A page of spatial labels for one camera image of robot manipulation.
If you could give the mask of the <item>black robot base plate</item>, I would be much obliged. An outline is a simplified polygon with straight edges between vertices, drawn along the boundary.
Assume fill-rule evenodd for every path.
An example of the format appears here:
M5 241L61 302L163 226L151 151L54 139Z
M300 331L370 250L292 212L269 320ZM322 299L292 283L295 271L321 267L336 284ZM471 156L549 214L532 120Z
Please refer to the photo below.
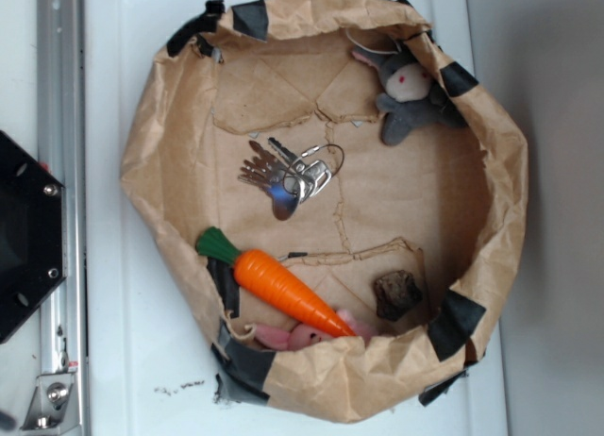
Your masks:
M65 279L64 186L1 134L1 342Z

